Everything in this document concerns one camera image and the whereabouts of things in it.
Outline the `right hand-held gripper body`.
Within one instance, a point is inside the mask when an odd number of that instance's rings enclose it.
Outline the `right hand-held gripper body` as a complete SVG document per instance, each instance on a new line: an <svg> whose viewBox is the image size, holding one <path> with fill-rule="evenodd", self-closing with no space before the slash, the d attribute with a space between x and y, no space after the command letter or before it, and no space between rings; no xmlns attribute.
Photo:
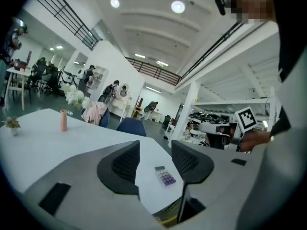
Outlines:
<svg viewBox="0 0 307 230"><path fill-rule="evenodd" d="M257 121L251 107L236 111L228 126L224 127L224 135L229 136L229 143L224 145L224 150L241 151L244 135L253 131L256 125Z"/></svg>

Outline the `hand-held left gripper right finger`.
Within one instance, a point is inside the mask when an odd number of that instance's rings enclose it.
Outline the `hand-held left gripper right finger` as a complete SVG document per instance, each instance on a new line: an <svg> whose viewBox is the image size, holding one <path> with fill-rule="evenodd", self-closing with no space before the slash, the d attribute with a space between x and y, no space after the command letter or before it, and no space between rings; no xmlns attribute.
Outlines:
<svg viewBox="0 0 307 230"><path fill-rule="evenodd" d="M177 223L181 223L206 208L191 196L188 185L204 182L213 172L214 162L209 156L193 149L190 143L185 145L177 140L172 140L171 157L183 180L181 205L177 216Z"/></svg>

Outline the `white calculator with purple keys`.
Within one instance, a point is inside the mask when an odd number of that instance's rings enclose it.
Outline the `white calculator with purple keys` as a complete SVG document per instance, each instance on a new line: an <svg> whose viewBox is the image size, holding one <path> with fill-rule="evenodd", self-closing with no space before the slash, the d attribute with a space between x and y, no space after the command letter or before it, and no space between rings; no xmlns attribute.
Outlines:
<svg viewBox="0 0 307 230"><path fill-rule="evenodd" d="M177 182L165 166L157 166L154 170L158 181L163 187L168 188Z"/></svg>

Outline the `row of black white helmets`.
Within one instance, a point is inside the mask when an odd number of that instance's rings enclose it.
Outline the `row of black white helmets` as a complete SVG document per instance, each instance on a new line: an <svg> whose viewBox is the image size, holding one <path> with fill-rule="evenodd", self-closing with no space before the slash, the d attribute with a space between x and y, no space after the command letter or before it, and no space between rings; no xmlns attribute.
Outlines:
<svg viewBox="0 0 307 230"><path fill-rule="evenodd" d="M185 140L201 146L209 146L209 140L205 134L193 134L192 130L199 131L199 125L201 123L208 124L228 124L232 119L232 116L228 115L216 115L216 114L205 114L202 112L192 112L189 114L188 123L186 126L186 137Z"/></svg>

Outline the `white shelf rack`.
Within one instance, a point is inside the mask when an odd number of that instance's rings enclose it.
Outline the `white shelf rack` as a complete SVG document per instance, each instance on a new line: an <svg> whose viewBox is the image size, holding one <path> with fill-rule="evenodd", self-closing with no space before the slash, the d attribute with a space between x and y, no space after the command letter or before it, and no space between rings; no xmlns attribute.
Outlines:
<svg viewBox="0 0 307 230"><path fill-rule="evenodd" d="M257 128L267 131L271 131L272 126L279 118L281 103L275 94L273 86L270 87L268 97L245 100L224 100L201 86L197 80L177 84L175 94L182 93L184 90L187 91L187 95L183 109L169 141L182 139L189 120L201 122L200 119L189 117L194 112L210 115L227 115L234 118L235 112L250 107L255 116Z"/></svg>

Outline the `person's black white top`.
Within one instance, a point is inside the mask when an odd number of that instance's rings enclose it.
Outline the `person's black white top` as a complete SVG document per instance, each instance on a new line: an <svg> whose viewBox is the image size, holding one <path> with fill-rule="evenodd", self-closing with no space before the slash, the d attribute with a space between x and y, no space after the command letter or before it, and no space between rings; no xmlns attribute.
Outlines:
<svg viewBox="0 0 307 230"><path fill-rule="evenodd" d="M273 0L280 36L281 117L271 131L255 190L298 197L307 178L307 0Z"/></svg>

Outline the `pink jacket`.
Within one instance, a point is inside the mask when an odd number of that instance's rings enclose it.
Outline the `pink jacket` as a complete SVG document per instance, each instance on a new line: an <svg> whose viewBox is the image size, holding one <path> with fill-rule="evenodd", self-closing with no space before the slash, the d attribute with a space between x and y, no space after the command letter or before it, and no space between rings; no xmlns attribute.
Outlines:
<svg viewBox="0 0 307 230"><path fill-rule="evenodd" d="M84 110L82 119L86 123L98 126L106 111L107 106L103 102L95 102Z"/></svg>

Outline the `pink vase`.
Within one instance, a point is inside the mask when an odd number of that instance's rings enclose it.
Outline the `pink vase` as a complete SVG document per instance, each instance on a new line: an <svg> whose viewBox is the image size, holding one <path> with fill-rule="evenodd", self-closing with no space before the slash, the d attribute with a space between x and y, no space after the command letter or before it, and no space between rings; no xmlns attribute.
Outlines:
<svg viewBox="0 0 307 230"><path fill-rule="evenodd" d="M67 131L67 110L64 109L60 111L60 131Z"/></svg>

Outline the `wooden chair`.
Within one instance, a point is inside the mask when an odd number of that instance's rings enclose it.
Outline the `wooden chair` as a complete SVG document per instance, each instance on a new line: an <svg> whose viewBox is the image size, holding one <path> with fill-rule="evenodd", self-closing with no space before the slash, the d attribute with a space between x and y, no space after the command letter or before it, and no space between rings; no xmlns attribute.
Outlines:
<svg viewBox="0 0 307 230"><path fill-rule="evenodd" d="M142 102L143 102L143 98L140 98L135 107L134 107L134 110L133 110L133 113L132 113L132 118L138 118L140 112L142 111L142 108L141 108L141 105L142 105Z"/></svg>

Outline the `black mezzanine railing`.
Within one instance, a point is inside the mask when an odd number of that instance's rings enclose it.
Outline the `black mezzanine railing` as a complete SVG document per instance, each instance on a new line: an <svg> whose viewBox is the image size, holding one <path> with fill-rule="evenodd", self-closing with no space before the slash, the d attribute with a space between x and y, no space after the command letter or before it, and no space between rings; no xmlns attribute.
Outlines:
<svg viewBox="0 0 307 230"><path fill-rule="evenodd" d="M66 0L36 0L60 21L88 49L93 50L98 39L90 32Z"/></svg>
<svg viewBox="0 0 307 230"><path fill-rule="evenodd" d="M168 84L176 86L180 81L181 77L168 70L156 67L152 64L145 63L133 58L126 57L126 60L139 72L148 75L152 78L164 81Z"/></svg>

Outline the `white flower bunch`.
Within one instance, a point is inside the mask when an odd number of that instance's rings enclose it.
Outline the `white flower bunch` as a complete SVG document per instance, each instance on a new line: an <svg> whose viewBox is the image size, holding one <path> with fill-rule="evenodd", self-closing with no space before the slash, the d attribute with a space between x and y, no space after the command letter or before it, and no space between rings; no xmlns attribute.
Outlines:
<svg viewBox="0 0 307 230"><path fill-rule="evenodd" d="M75 85L66 84L62 87L68 105L72 105L77 109L86 109L91 105L90 98L85 96L82 91L78 90Z"/></svg>

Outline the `small potted plant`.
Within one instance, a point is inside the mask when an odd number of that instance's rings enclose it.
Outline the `small potted plant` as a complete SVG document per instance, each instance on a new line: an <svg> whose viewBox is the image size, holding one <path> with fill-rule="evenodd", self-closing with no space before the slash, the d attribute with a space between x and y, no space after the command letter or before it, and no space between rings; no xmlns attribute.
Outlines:
<svg viewBox="0 0 307 230"><path fill-rule="evenodd" d="M9 129L12 136L16 136L21 128L16 117L7 117L5 126Z"/></svg>

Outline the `group of black office chairs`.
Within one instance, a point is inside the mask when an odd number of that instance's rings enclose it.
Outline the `group of black office chairs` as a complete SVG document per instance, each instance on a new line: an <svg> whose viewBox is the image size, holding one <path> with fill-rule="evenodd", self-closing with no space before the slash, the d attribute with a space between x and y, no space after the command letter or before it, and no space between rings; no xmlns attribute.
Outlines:
<svg viewBox="0 0 307 230"><path fill-rule="evenodd" d="M46 58L41 57L32 66L25 89L29 91L29 95L32 89L37 90L40 94L45 90L46 93L60 95L60 88L58 68L54 64L47 65Z"/></svg>

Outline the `white side table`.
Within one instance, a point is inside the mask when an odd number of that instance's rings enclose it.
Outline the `white side table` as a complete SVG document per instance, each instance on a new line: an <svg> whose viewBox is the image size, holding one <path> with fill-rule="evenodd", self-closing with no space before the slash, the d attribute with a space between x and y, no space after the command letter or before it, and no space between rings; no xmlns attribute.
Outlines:
<svg viewBox="0 0 307 230"><path fill-rule="evenodd" d="M7 103L8 94L10 91L16 91L21 93L22 110L25 110L24 105L24 91L26 85L26 79L30 76L31 71L29 69L16 70L15 67L11 67L6 70L10 75L7 81L4 101Z"/></svg>

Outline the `red box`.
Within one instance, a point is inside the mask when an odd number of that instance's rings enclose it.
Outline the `red box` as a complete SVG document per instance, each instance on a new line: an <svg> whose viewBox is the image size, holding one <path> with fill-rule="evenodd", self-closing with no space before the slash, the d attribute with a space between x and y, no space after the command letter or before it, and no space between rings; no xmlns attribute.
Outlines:
<svg viewBox="0 0 307 230"><path fill-rule="evenodd" d="M26 66L27 66L27 63L24 61L21 61L20 59L16 59L13 65L14 69L17 71L25 71Z"/></svg>

